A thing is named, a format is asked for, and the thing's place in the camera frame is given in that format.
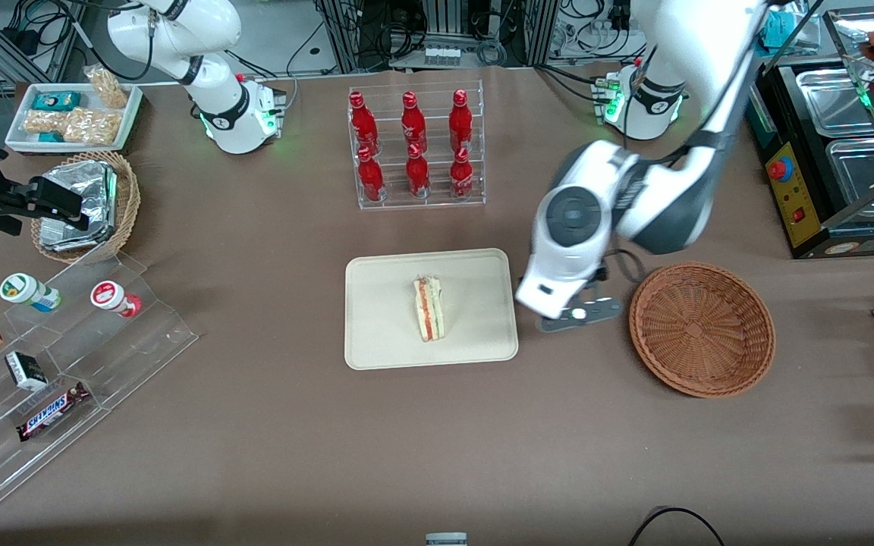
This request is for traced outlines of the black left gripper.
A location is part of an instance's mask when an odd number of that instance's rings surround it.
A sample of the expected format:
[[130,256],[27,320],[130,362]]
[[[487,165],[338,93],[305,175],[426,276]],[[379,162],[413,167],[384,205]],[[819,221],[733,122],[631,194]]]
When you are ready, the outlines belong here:
[[609,280],[609,268],[607,262],[600,262],[592,276],[592,280],[586,286],[586,303],[593,304],[609,300],[603,293],[603,284]]

